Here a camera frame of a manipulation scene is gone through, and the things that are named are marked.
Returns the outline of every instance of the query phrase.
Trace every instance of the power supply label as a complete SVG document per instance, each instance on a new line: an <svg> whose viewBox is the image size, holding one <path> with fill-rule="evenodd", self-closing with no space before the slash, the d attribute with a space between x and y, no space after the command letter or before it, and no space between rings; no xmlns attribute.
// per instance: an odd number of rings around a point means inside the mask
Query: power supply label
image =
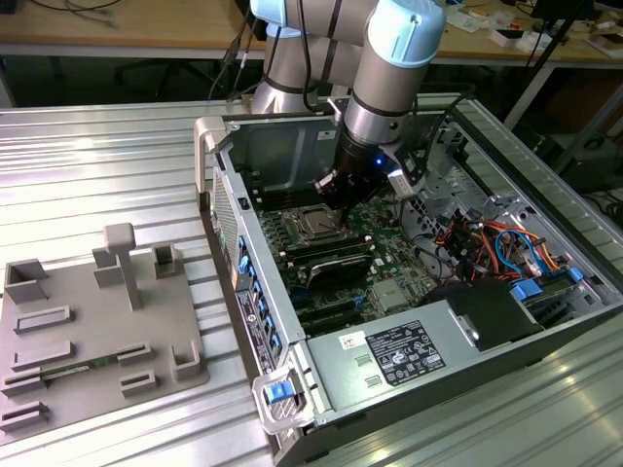
<svg viewBox="0 0 623 467"><path fill-rule="evenodd" d="M366 341L392 386L446 366L420 321L367 336Z"/></svg>

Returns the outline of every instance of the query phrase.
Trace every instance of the blue latch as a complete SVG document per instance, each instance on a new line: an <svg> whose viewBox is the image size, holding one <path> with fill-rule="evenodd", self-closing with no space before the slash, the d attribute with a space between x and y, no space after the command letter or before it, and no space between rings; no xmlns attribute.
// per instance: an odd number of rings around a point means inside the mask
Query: blue latch
<svg viewBox="0 0 623 467"><path fill-rule="evenodd" d="M290 381L277 382L265 389L269 404L285 401L295 396L294 386Z"/></svg>
<svg viewBox="0 0 623 467"><path fill-rule="evenodd" d="M266 318L266 313L269 311L269 306L266 305L266 300L261 298L258 306L260 307L260 318Z"/></svg>
<svg viewBox="0 0 623 467"><path fill-rule="evenodd" d="M273 319L270 316L266 318L266 328L268 330L268 333L271 333L272 331L275 330L275 323L273 322Z"/></svg>
<svg viewBox="0 0 623 467"><path fill-rule="evenodd" d="M238 265L238 272L240 274L244 274L245 272L247 272L249 269L249 257L247 255L244 255L241 259L240 259L240 264Z"/></svg>
<svg viewBox="0 0 623 467"><path fill-rule="evenodd" d="M523 301L542 293L543 289L539 287L534 279L526 279L515 283L515 287L511 289L511 292L515 297Z"/></svg>
<svg viewBox="0 0 623 467"><path fill-rule="evenodd" d="M272 348L275 350L281 350L281 339L279 338L279 336L277 334L273 335L273 338L271 339L272 341Z"/></svg>
<svg viewBox="0 0 623 467"><path fill-rule="evenodd" d="M578 268L571 268L571 269L569 269L568 270L568 275L570 275L571 279L573 279L575 282L579 282L580 280L582 280L584 278L584 274Z"/></svg>

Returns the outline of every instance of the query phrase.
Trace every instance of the metal workbench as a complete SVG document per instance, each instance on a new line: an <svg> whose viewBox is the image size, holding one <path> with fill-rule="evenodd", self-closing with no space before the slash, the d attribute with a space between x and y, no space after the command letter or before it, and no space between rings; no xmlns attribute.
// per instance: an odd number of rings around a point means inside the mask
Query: metal workbench
<svg viewBox="0 0 623 467"><path fill-rule="evenodd" d="M452 96L421 99L449 103ZM173 241L184 255L210 381L0 448L0 464L272 465L203 234L193 184L196 118L237 105L149 104L0 114L0 265L90 261L105 224L133 222L138 248ZM617 229L530 159L476 102L475 124L618 268ZM496 193L476 148L470 165ZM623 317L545 361L320 458L318 466L622 465Z"/></svg>

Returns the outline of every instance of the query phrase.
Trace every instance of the wooden table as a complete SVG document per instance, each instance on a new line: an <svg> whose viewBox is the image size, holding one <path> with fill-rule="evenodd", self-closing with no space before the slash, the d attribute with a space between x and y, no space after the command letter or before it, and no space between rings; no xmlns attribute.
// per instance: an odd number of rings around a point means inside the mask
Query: wooden table
<svg viewBox="0 0 623 467"><path fill-rule="evenodd" d="M41 1L49 5L63 4L60 0ZM475 3L483 2L465 0L467 6ZM500 0L492 0L480 8L490 13L511 11L527 30L535 21L518 9L503 5ZM21 0L15 15L0 16L0 55L220 58L242 22L242 14L233 0L123 0L110 10L114 12L113 20L118 27L107 27ZM623 60L613 60L586 44L583 41L586 33L570 35L571 40L555 50L513 109L506 120L508 126L519 121L554 69L623 68ZM448 24L433 63L525 65L527 54L500 47L488 36L486 30L470 34ZM263 43L252 41L250 58L264 58ZM2 89L0 76L0 107Z"/></svg>

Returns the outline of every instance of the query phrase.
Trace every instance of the black cable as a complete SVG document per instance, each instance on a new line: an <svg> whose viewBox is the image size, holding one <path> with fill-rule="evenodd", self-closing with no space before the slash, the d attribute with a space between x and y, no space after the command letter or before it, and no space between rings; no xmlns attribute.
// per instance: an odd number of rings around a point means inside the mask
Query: black cable
<svg viewBox="0 0 623 467"><path fill-rule="evenodd" d="M100 10L102 8L106 8L106 7L112 7L113 5L116 5L118 3L123 2L124 0L113 0L112 2L108 2L108 3L104 3L102 5L97 5L94 7L80 7L78 9L73 9L73 8L60 8L60 7L55 7L52 5L46 5L45 3L41 3L38 0L30 0L32 3L39 5L40 7L44 7L47 8L49 10L54 10L56 12L92 12L93 10Z"/></svg>
<svg viewBox="0 0 623 467"><path fill-rule="evenodd" d="M439 118L439 120L437 121L435 126L432 128L432 131L430 132L430 134L428 136L428 142L426 144L426 150L425 150L424 155L423 155L423 158L424 158L425 161L428 161L428 157L430 156L430 151L432 150L432 145L433 145L433 142L435 140L435 135L437 134L437 131L439 131L439 128L441 127L441 125L446 121L446 118L450 115L450 113L453 111L453 109L455 107L457 107L458 104L462 100L464 100L468 95L472 94L474 91L476 91L476 87L474 85L469 85L469 88L467 90L464 90L460 94L460 96L457 97L448 106L448 108L444 111L442 116Z"/></svg>
<svg viewBox="0 0 623 467"><path fill-rule="evenodd" d="M78 18L89 19L91 21L100 22L100 23L102 23L102 24L104 24L105 26L108 26L108 27L118 27L118 24L115 21L113 21L112 19L96 18L96 17L92 17L90 15L87 15L87 12L82 11L82 9L84 9L85 7L83 7L82 5L78 5L77 3L74 3L71 0L65 0L65 7L67 7L67 11L69 13L71 13L72 15L75 15ZM102 10L102 9L90 10L90 12L94 13L94 14L98 13L98 14L101 14L103 16L109 16L110 15L108 10Z"/></svg>
<svg viewBox="0 0 623 467"><path fill-rule="evenodd" d="M536 54L536 50L538 49L538 45L541 42L541 37L543 37L543 33L545 32L545 27L546 27L546 22L543 22L543 27L541 27L541 30L538 31L538 38L536 39L536 44L534 44L534 49L532 49L532 53L530 54L530 58L528 58L528 61L526 62L526 68L528 68L532 62L532 59L534 58L534 54Z"/></svg>
<svg viewBox="0 0 623 467"><path fill-rule="evenodd" d="M241 90L234 95L231 95L230 97L228 97L227 102L232 102L233 100L238 99L241 95L247 94L248 92L255 90L258 86L260 86L262 83L266 81L266 78L271 74L271 70L273 69L273 61L275 60L276 45L279 42L280 36L281 36L281 26L276 29L275 40L273 41L273 48L271 49L271 57L269 58L269 66L266 68L266 73L264 74L262 79L258 81L257 83L255 83L254 85L251 85L248 88Z"/></svg>
<svg viewBox="0 0 623 467"><path fill-rule="evenodd" d="M240 76L242 76L242 70L244 69L244 65L246 65L246 60L249 56L249 49L251 49L251 40L253 39L253 31L255 30L255 26L257 25L258 19L253 20L253 24L251 25L251 34L249 34L249 39L246 41L246 46L244 47L244 55L242 56L242 60L240 61L240 67L238 69L238 73L236 74L236 78L234 79L234 85L232 86L232 92L236 92L236 88L238 87L238 81L240 81Z"/></svg>
<svg viewBox="0 0 623 467"><path fill-rule="evenodd" d="M303 0L299 0L299 23L301 25L301 43L303 44L303 55L305 57L305 83L303 84L303 104L310 112L313 108L308 101L308 91L312 80L312 59L310 58L310 44L308 43L307 28L305 27L305 14L303 13Z"/></svg>
<svg viewBox="0 0 623 467"><path fill-rule="evenodd" d="M221 81L221 78L223 78L223 75L225 74L227 69L238 58L238 51L240 50L240 42L242 40L242 34L244 33L244 27L246 26L246 22L248 21L250 15L251 15L251 7L249 5L249 7L246 9L246 13L244 13L244 19L242 20L242 24L240 25L238 34L236 34L236 37L231 42L230 47L225 51L223 58L221 58L221 70L216 75L216 78L214 79L214 82L212 83L212 86L210 87L210 91L207 94L207 100L212 100L212 95L214 94L214 91L216 90L216 87L218 86L218 82Z"/></svg>

